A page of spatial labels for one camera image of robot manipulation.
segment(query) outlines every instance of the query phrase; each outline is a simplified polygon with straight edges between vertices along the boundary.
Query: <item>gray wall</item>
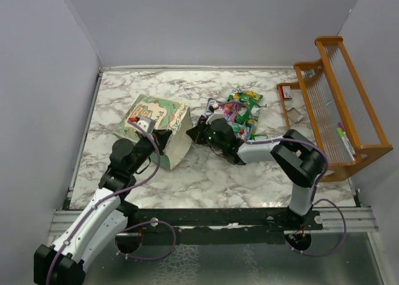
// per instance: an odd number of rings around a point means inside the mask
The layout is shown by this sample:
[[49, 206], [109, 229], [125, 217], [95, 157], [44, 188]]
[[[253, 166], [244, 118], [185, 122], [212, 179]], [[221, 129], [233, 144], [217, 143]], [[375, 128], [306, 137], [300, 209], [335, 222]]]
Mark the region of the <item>gray wall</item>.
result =
[[32, 284], [100, 64], [63, 0], [0, 0], [0, 26], [0, 283]]
[[398, 14], [398, 0], [358, 0], [340, 34], [394, 149], [352, 180], [373, 207], [399, 282]]
[[293, 65], [356, 0], [70, 0], [105, 66]]

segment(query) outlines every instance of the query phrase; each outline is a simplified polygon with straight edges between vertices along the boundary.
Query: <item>wooden rack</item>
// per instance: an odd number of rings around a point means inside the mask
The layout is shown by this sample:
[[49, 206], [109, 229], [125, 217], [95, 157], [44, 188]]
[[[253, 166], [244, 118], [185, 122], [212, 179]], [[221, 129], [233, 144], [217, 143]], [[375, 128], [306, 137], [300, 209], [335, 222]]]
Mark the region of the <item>wooden rack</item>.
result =
[[[322, 181], [343, 181], [392, 150], [367, 97], [342, 37], [318, 37], [321, 58], [294, 65], [298, 81], [278, 84], [287, 127], [290, 121], [281, 87], [300, 90], [316, 144], [327, 154], [330, 174]], [[337, 131], [345, 127], [355, 150], [354, 159]]]

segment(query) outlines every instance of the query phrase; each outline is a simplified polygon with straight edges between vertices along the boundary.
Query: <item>wooden shelf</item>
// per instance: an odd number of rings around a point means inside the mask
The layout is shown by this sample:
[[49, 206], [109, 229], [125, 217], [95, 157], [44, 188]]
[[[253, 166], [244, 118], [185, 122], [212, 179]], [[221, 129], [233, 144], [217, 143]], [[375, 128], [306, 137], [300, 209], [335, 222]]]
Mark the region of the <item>wooden shelf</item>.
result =
[[[392, 150], [367, 97], [342, 37], [318, 37], [321, 58], [294, 65], [298, 81], [278, 84], [287, 127], [290, 121], [281, 87], [302, 92], [316, 144], [327, 154], [331, 174], [322, 181], [343, 181]], [[338, 131], [342, 122], [356, 152], [352, 159]]]

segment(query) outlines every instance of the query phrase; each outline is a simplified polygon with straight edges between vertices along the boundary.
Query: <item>marble table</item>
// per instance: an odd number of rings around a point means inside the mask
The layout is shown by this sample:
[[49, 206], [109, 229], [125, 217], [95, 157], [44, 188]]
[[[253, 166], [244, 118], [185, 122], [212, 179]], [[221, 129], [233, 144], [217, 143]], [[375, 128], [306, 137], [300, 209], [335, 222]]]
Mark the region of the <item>marble table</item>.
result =
[[[264, 95], [262, 102], [267, 104], [267, 111], [263, 112], [258, 128], [269, 137], [276, 137], [286, 131], [276, 84], [295, 80], [293, 70], [104, 72], [70, 209], [82, 209], [91, 199], [109, 164], [112, 144], [117, 140], [112, 132], [139, 94], [188, 102], [195, 123], [208, 98], [226, 100], [239, 85]], [[304, 106], [300, 103], [295, 106], [305, 118], [292, 128], [314, 140]], [[138, 181], [146, 178], [153, 168], [150, 165], [138, 175]], [[160, 169], [151, 182], [133, 190], [126, 200], [141, 208], [280, 207], [288, 205], [291, 188], [291, 181], [276, 163], [233, 166], [208, 147], [192, 144], [172, 171]], [[315, 198], [328, 198], [340, 206], [355, 206], [348, 181], [321, 183]]]

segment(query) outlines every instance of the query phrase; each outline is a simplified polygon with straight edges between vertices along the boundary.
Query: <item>wooden frame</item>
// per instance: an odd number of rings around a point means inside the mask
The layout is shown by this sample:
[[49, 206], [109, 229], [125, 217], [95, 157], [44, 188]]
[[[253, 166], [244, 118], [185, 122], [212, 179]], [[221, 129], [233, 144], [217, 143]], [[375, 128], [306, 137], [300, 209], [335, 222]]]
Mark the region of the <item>wooden frame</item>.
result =
[[[350, 176], [356, 174], [367, 165], [371, 164], [384, 154], [388, 153], [393, 149], [389, 144], [387, 137], [377, 119], [377, 115], [371, 105], [370, 100], [366, 94], [366, 91], [360, 81], [355, 67], [348, 55], [348, 52], [344, 46], [344, 41], [340, 36], [331, 37], [318, 37], [315, 40], [321, 58], [314, 62], [298, 62], [294, 64], [294, 68], [297, 74], [298, 81], [292, 83], [278, 84], [277, 89], [280, 93], [282, 102], [282, 109], [284, 112], [284, 118], [287, 124], [287, 128], [290, 128], [290, 122], [287, 116], [287, 110], [282, 96], [281, 87], [290, 86], [293, 90], [300, 90], [302, 92], [305, 106], [309, 115], [310, 123], [312, 124], [313, 133], [315, 136], [316, 144], [329, 155], [329, 171], [331, 174], [323, 177], [322, 181], [343, 181]], [[355, 127], [355, 122], [351, 116], [348, 105], [345, 101], [345, 97], [341, 91], [340, 85], [335, 76], [332, 64], [330, 62], [331, 53], [329, 49], [333, 49], [333, 52], [340, 51], [345, 63], [348, 67], [350, 75], [353, 78], [356, 89], [362, 99], [362, 102], [367, 111], [367, 115], [370, 118], [372, 125], [378, 135], [380, 143], [373, 145], [364, 145], [360, 140], [358, 130]], [[303, 72], [312, 71], [312, 76], [303, 76]], [[356, 158], [353, 161], [343, 161], [344, 157], [337, 148], [337, 136], [335, 128], [331, 127], [329, 122], [329, 116], [323, 105], [322, 99], [326, 99], [323, 90], [320, 90], [318, 83], [320, 79], [325, 77], [327, 80], [329, 89], [334, 98], [334, 104], [339, 113], [342, 124], [345, 127], [347, 136], [356, 152]]]

